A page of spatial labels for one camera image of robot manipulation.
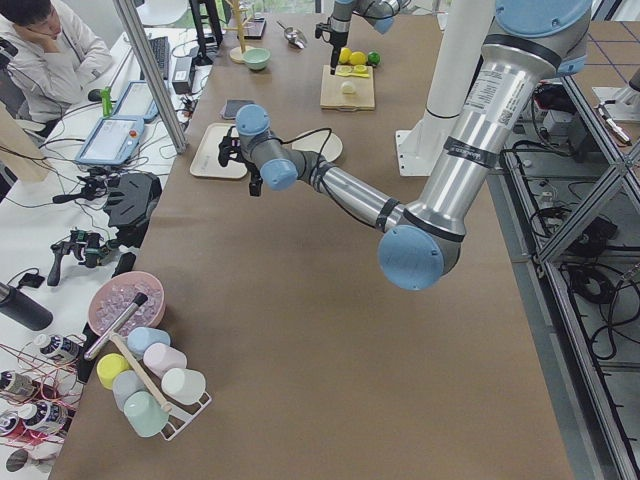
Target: black box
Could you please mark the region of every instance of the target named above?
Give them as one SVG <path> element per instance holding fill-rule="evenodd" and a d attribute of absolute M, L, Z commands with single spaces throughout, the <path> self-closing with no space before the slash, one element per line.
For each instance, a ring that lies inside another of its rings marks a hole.
<path fill-rule="evenodd" d="M 176 60 L 171 84 L 173 91 L 178 95 L 191 93 L 193 77 L 196 75 L 196 65 L 193 60 L 193 57 L 181 57 Z"/>

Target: person's hand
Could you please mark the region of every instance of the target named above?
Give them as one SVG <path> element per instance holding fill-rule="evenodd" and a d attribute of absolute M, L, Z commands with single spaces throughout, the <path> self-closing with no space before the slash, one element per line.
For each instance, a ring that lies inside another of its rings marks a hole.
<path fill-rule="evenodd" d="M 16 31 L 18 36 L 22 38 L 24 41 L 35 43 L 36 45 L 40 45 L 45 52 L 47 53 L 59 52 L 55 39 L 53 39 L 49 35 L 45 35 L 44 33 L 34 32 L 33 30 L 29 30 L 27 27 L 21 27 L 20 25 L 15 25 L 15 24 L 13 25 L 13 29 Z"/>

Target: white shirt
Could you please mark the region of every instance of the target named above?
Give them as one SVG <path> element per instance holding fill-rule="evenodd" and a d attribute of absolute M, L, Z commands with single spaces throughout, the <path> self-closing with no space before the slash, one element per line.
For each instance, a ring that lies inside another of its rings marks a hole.
<path fill-rule="evenodd" d="M 107 45 L 60 0 L 51 0 L 60 17 L 59 53 L 20 38 L 11 22 L 0 16 L 0 36 L 18 54 L 9 65 L 13 82 L 22 90 L 35 122 L 60 118 L 70 105 L 86 100 L 84 87 L 111 64 Z"/>

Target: green bowl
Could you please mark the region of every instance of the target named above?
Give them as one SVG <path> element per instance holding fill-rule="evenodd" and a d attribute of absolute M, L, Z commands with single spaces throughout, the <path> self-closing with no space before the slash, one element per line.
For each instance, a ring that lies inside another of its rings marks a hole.
<path fill-rule="evenodd" d="M 242 59 L 250 70 L 262 70 L 269 63 L 271 52 L 266 48 L 252 48 L 244 52 Z"/>

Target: metal scoop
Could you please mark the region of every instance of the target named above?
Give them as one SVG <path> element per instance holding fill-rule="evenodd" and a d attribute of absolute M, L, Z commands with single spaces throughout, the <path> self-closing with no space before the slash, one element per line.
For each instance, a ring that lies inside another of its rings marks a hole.
<path fill-rule="evenodd" d="M 298 47 L 300 49 L 303 49 L 307 46 L 307 38 L 304 36 L 304 33 L 302 33 L 297 28 L 285 27 L 282 23 L 280 23 L 280 20 L 277 20 L 277 22 L 278 25 L 280 25 L 284 29 L 284 38 L 287 39 L 287 42 L 289 42 L 290 45 L 293 45 L 294 47 Z"/>

